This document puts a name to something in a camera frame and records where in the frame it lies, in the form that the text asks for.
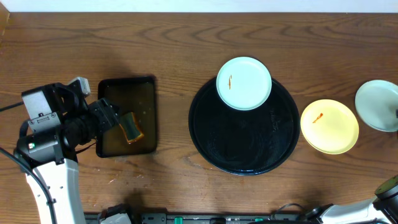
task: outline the brown liquid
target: brown liquid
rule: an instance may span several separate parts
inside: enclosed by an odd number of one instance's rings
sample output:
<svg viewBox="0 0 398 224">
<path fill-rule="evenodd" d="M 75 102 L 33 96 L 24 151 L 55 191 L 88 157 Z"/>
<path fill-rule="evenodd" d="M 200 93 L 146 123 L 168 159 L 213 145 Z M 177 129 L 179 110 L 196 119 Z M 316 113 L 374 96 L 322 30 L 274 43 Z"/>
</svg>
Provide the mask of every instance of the brown liquid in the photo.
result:
<svg viewBox="0 0 398 224">
<path fill-rule="evenodd" d="M 115 126 L 103 136 L 103 154 L 122 156 L 150 153 L 156 147 L 155 90 L 152 83 L 109 86 L 105 98 L 120 107 L 119 114 L 134 112 L 137 125 L 144 137 L 129 144 L 120 126 Z"/>
</svg>

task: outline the cable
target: cable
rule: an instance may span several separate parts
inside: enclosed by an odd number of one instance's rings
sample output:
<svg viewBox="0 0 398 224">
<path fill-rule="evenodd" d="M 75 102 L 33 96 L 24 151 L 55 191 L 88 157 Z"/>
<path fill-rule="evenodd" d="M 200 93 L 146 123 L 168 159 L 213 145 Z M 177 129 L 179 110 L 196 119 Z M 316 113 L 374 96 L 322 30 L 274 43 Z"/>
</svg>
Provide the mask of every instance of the cable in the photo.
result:
<svg viewBox="0 0 398 224">
<path fill-rule="evenodd" d="M 79 151 L 76 151 L 76 154 L 79 154 L 81 152 L 86 151 L 88 148 L 90 148 L 91 146 L 94 146 L 97 143 L 97 139 L 95 139 L 95 142 L 87 147 L 85 147 L 84 149 L 80 149 Z"/>
<path fill-rule="evenodd" d="M 27 174 L 31 175 L 34 180 L 36 180 L 37 184 L 40 186 L 42 189 L 45 198 L 47 199 L 47 205 L 49 206 L 50 210 L 50 216 L 51 216 L 51 222 L 52 224 L 57 224 L 57 221 L 55 219 L 55 210 L 54 210 L 54 204 L 53 201 L 51 200 L 50 192 L 47 190 L 43 182 L 36 176 L 36 174 L 33 173 L 33 171 L 27 167 L 25 164 L 23 164 L 20 160 L 18 160 L 15 156 L 4 150 L 2 147 L 0 147 L 0 152 L 3 153 L 5 156 L 10 158 L 12 161 L 14 161 L 16 164 L 18 164 L 22 170 L 24 170 Z"/>
<path fill-rule="evenodd" d="M 301 208 L 303 211 L 305 210 L 304 207 L 302 207 L 301 205 L 299 205 L 299 204 L 297 204 L 297 203 L 288 203 L 288 204 L 286 204 L 286 205 L 280 207 L 278 210 L 276 210 L 276 211 L 271 215 L 271 220 L 276 220 L 276 219 L 275 219 L 275 215 L 276 215 L 277 213 L 279 213 L 280 211 L 282 211 L 283 209 L 285 209 L 285 208 L 287 208 L 287 207 L 290 207 L 290 206 L 297 206 L 297 207 Z"/>
<path fill-rule="evenodd" d="M 0 108 L 0 112 L 6 111 L 6 110 L 8 110 L 8 109 L 11 109 L 11 108 L 14 108 L 14 107 L 23 105 L 23 104 L 24 104 L 24 102 L 21 101 L 21 102 L 19 102 L 19 103 L 13 104 L 13 105 L 5 106 L 5 107 L 3 107 L 3 108 Z"/>
</svg>

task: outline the wood grain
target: wood grain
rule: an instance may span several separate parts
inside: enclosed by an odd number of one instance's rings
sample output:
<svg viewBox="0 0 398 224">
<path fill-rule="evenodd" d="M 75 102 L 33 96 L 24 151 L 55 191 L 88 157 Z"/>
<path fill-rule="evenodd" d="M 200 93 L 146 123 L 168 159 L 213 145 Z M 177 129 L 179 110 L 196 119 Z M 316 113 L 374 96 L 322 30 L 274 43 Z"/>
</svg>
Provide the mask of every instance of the wood grain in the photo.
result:
<svg viewBox="0 0 398 224">
<path fill-rule="evenodd" d="M 359 118 L 359 140 L 342 155 L 322 154 L 301 136 L 289 159 L 267 174 L 240 177 L 210 165 L 191 141 L 188 111 L 199 88 L 237 56 L 262 61 L 300 112 L 321 98 L 355 111 L 364 82 L 398 83 L 398 15 L 13 13 L 0 48 L 0 107 L 20 101 L 24 90 L 76 76 L 89 79 L 89 102 L 103 79 L 156 76 L 156 153 L 79 154 L 86 212 L 122 202 L 137 211 L 194 213 L 269 213 L 289 202 L 311 208 L 370 198 L 397 174 L 396 133 Z M 27 117 L 23 106 L 0 114 L 2 147 L 13 149 Z M 39 222 L 24 176 L 4 157 L 0 194 L 0 223 Z"/>
<path fill-rule="evenodd" d="M 0 2 L 0 44 L 8 23 L 10 12 Z"/>
</svg>

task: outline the black cable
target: black cable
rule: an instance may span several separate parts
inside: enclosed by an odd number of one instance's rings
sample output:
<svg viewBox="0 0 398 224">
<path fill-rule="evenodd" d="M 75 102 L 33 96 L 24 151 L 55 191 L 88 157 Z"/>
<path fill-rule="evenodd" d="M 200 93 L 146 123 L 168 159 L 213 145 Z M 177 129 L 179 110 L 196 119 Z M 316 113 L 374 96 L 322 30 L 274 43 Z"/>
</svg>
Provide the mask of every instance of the black cable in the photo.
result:
<svg viewBox="0 0 398 224">
<path fill-rule="evenodd" d="M 33 171 L 27 167 L 25 164 L 23 164 L 19 159 L 17 159 L 15 156 L 4 150 L 2 147 L 0 147 L 0 152 L 3 153 L 5 156 L 10 158 L 12 161 L 14 161 L 16 164 L 18 164 L 22 170 L 24 170 L 27 174 L 31 175 L 34 180 L 36 180 L 37 184 L 40 186 L 40 188 L 43 190 L 43 193 L 45 195 L 45 198 L 47 199 L 47 206 L 49 206 L 50 210 L 50 216 L 51 216 L 51 222 L 52 224 L 57 224 L 57 220 L 55 219 L 55 210 L 54 210 L 54 204 L 53 201 L 51 200 L 50 192 L 47 190 L 43 182 L 36 176 L 36 174 L 33 173 Z"/>
<path fill-rule="evenodd" d="M 79 151 L 76 151 L 76 154 L 79 154 L 81 152 L 86 151 L 87 149 L 89 149 L 91 146 L 94 146 L 97 143 L 97 139 L 95 139 L 95 142 L 87 147 L 85 147 L 84 149 L 80 149 Z"/>
<path fill-rule="evenodd" d="M 19 103 L 13 104 L 13 105 L 5 106 L 5 107 L 3 107 L 3 108 L 0 108 L 0 112 L 6 111 L 6 110 L 8 110 L 8 109 L 11 109 L 11 108 L 14 108 L 14 107 L 23 105 L 23 104 L 24 104 L 24 102 L 21 101 L 21 102 L 19 102 Z"/>
<path fill-rule="evenodd" d="M 285 208 L 287 208 L 287 207 L 290 207 L 290 206 L 297 206 L 297 207 L 301 208 L 303 211 L 305 211 L 305 208 L 302 207 L 301 205 L 297 204 L 297 203 L 288 203 L 288 204 L 286 204 L 286 205 L 280 207 L 278 210 L 276 210 L 276 211 L 271 215 L 271 220 L 275 220 L 275 215 L 276 215 L 277 213 L 279 213 L 279 212 L 282 211 L 283 209 L 285 209 Z"/>
</svg>

